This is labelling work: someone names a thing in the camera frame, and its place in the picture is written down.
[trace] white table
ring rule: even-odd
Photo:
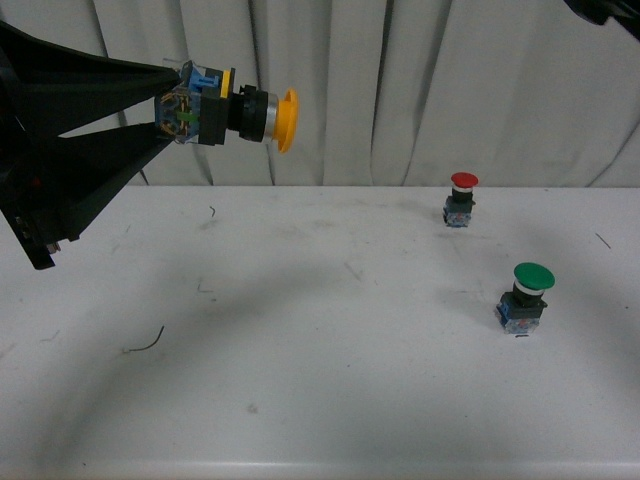
[[[640,191],[449,192],[129,187],[42,272],[0,222],[0,478],[640,478]]]

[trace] green push button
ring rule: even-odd
[[[556,283],[553,273],[537,263],[521,263],[513,270],[513,273],[522,286],[531,290],[546,290]]]

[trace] curtain fold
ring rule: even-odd
[[[0,0],[27,33],[298,91],[296,141],[171,145],[152,185],[640,186],[640,43],[562,0]],[[69,135],[146,122],[151,102]],[[141,178],[133,183],[142,183]]]

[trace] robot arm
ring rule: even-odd
[[[564,0],[580,18],[604,25],[613,17],[640,41],[640,0]]]
[[[295,135],[298,101],[247,85],[234,70],[180,71],[111,60],[35,39],[0,22],[0,210],[36,269],[77,240],[127,182],[172,141],[224,144]],[[59,135],[155,97],[155,122]]]

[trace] yellow push button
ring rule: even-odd
[[[293,88],[287,90],[284,100],[278,102],[276,128],[273,138],[278,140],[278,151],[285,153],[293,143],[298,124],[298,94]]]

